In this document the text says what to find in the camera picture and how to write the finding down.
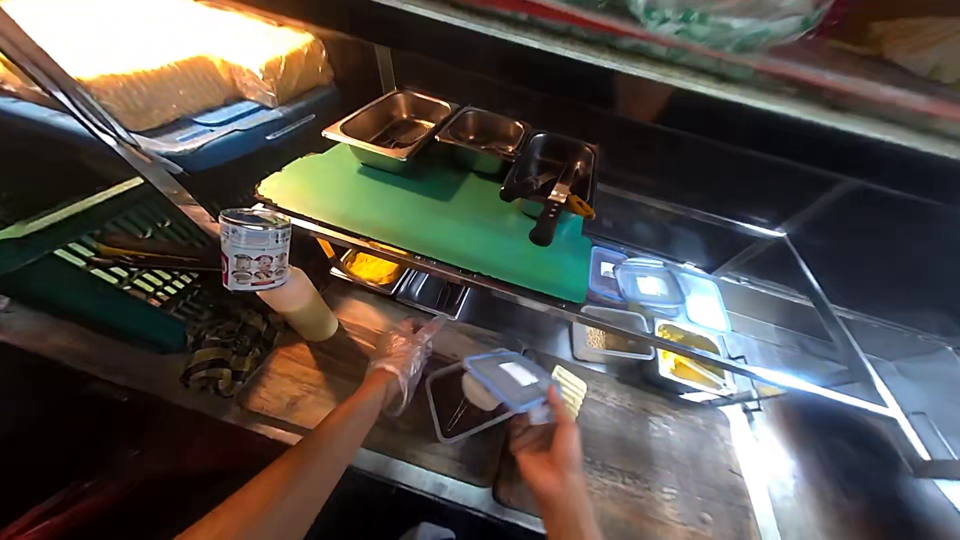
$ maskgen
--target food storage container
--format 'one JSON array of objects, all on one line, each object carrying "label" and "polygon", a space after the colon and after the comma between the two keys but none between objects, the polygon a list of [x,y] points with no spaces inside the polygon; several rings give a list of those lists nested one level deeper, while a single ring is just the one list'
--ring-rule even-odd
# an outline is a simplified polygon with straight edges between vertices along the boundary
[{"label": "food storage container", "polygon": [[426,398],[430,403],[430,415],[437,438],[452,444],[495,426],[514,412],[500,404],[493,410],[483,410],[467,399],[464,393],[463,376],[467,369],[456,363],[439,369],[426,378]]},{"label": "food storage container", "polygon": [[396,299],[407,306],[456,320],[469,293],[470,288],[466,285],[414,270],[403,280]]},{"label": "food storage container", "polygon": [[[646,317],[639,313],[600,306],[584,306],[580,312],[637,333],[650,332]],[[654,348],[651,345],[581,323],[573,323],[571,336],[573,355],[584,362],[608,363],[621,358],[650,360],[654,357]]]},{"label": "food storage container", "polygon": [[715,282],[686,272],[678,272],[677,281],[685,296],[686,318],[691,323],[721,333],[730,331],[727,307]]},{"label": "food storage container", "polygon": [[597,154],[595,146],[575,138],[547,132],[533,134],[507,173],[500,187],[500,199],[508,203],[516,199],[543,203],[564,170],[581,161],[584,166],[571,179],[570,193],[591,205],[596,187],[593,175]]},{"label": "food storage container", "polygon": [[614,269],[627,260],[627,256],[614,250],[593,246],[590,250],[590,277],[587,283],[587,298],[594,302],[624,304],[620,285],[616,282]]},{"label": "food storage container", "polygon": [[628,258],[613,273],[628,303],[656,310],[676,310],[684,303],[677,277],[653,258]]},{"label": "food storage container", "polygon": [[394,90],[324,130],[358,160],[399,173],[457,106],[410,90]]},{"label": "food storage container", "polygon": [[488,110],[467,107],[437,134],[437,140],[456,146],[454,159],[464,167],[497,174],[520,153],[530,126]]},{"label": "food storage container", "polygon": [[368,289],[374,290],[380,294],[392,295],[399,289],[400,285],[403,283],[403,280],[406,276],[412,272],[410,268],[401,268],[399,275],[386,283],[375,283],[363,278],[359,278],[349,273],[350,264],[356,259],[356,256],[360,252],[357,250],[348,250],[343,257],[340,258],[340,265],[347,270],[347,272],[342,272],[339,268],[330,268],[330,274],[336,276],[342,280],[347,280],[348,282],[360,283],[361,285],[367,287]]},{"label": "food storage container", "polygon": [[546,402],[556,382],[535,361],[510,351],[473,355],[464,366],[478,382],[513,413],[529,412]]},{"label": "food storage container", "polygon": [[[659,337],[718,356],[728,356],[722,340],[706,329],[664,319],[658,319],[654,327],[654,332]],[[656,369],[644,370],[648,380],[678,394],[699,391],[728,396],[736,391],[733,376],[729,371],[706,365],[693,358],[657,349],[657,361],[650,364],[655,365]]]}]

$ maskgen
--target knife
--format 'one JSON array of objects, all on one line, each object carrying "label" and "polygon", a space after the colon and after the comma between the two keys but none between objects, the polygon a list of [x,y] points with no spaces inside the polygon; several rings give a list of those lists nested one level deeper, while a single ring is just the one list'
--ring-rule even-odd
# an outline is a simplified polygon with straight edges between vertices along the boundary
[{"label": "knife", "polygon": [[543,210],[537,217],[537,225],[534,225],[533,230],[530,231],[531,242],[541,247],[553,243],[553,235],[557,231],[557,222],[560,221],[560,213],[564,211],[566,198],[570,195],[570,184],[583,165],[584,162],[579,160],[572,167],[568,166],[560,173],[560,178],[553,185],[550,196],[543,202]]}]

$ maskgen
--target green cutting board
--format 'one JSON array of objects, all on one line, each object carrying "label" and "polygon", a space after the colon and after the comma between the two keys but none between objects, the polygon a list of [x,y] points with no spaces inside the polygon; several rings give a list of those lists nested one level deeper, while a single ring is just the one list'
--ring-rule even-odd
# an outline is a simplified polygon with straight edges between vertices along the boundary
[{"label": "green cutting board", "polygon": [[280,209],[425,257],[572,302],[587,296],[590,240],[583,218],[534,245],[534,220],[500,200],[500,185],[467,171],[423,165],[410,178],[361,164],[338,144],[296,160],[260,183]]}]

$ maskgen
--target yellow knife handle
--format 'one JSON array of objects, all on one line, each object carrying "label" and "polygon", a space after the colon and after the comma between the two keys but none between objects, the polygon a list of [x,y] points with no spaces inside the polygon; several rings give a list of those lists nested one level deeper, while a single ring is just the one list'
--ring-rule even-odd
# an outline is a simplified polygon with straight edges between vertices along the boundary
[{"label": "yellow knife handle", "polygon": [[593,219],[596,217],[590,205],[576,195],[570,195],[566,198],[566,207],[573,213],[584,216],[584,219]]}]

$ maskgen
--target can label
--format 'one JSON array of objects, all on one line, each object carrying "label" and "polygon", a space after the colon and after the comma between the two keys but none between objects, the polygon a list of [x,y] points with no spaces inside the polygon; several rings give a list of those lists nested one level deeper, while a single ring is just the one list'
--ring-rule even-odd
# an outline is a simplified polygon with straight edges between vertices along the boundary
[{"label": "can label", "polygon": [[287,282],[291,228],[251,228],[220,220],[221,267],[229,290],[266,290]]}]

